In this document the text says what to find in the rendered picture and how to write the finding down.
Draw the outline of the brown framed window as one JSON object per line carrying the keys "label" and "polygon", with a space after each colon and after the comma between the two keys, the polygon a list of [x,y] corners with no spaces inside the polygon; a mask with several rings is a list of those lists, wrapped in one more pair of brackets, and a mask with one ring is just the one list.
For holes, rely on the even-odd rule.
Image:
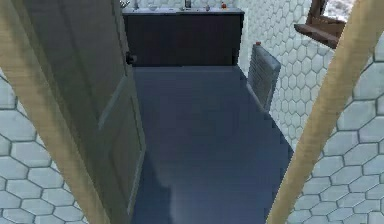
{"label": "brown framed window", "polygon": [[306,22],[304,24],[295,24],[294,29],[302,35],[335,49],[346,22],[323,15],[328,1],[311,0]]}

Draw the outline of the grey wall radiator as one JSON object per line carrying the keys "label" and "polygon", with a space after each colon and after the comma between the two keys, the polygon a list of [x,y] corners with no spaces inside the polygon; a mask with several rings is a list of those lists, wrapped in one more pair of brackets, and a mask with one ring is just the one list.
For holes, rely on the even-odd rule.
{"label": "grey wall radiator", "polygon": [[270,110],[280,70],[281,63],[260,42],[256,42],[252,47],[247,88],[264,112]]}

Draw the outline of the tan wooden door frame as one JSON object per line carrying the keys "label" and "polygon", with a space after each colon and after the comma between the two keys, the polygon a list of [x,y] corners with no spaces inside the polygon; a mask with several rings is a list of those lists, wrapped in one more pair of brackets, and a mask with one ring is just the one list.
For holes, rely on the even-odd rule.
{"label": "tan wooden door frame", "polygon": [[[266,224],[285,224],[371,50],[384,32],[382,0],[357,0],[288,165]],[[23,0],[0,0],[0,68],[22,100],[91,224],[117,224],[87,167],[84,147]]]}

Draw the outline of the dark brown vanity cabinet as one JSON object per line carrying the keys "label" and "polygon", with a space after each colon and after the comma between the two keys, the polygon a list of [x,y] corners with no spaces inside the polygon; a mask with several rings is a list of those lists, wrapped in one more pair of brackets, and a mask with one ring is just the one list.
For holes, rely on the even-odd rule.
{"label": "dark brown vanity cabinet", "polygon": [[244,12],[147,8],[123,11],[135,67],[233,66],[238,62]]}

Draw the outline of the beige room door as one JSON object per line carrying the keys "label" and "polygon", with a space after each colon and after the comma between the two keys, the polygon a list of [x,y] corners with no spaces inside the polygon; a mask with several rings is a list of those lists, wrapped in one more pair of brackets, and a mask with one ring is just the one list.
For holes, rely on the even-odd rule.
{"label": "beige room door", "polygon": [[23,1],[102,200],[131,224],[145,142],[120,1]]}

